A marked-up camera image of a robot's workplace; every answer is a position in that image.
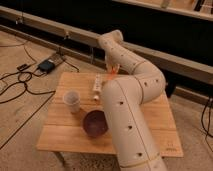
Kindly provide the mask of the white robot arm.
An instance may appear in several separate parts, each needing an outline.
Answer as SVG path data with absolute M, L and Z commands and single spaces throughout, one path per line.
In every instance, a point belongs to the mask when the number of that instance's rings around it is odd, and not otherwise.
M 114 30 L 98 42 L 109 70 L 121 66 L 128 73 L 105 83 L 101 101 L 121 171 L 168 171 L 147 126 L 141 105 L 159 97 L 165 77 L 153 63 L 121 45 Z

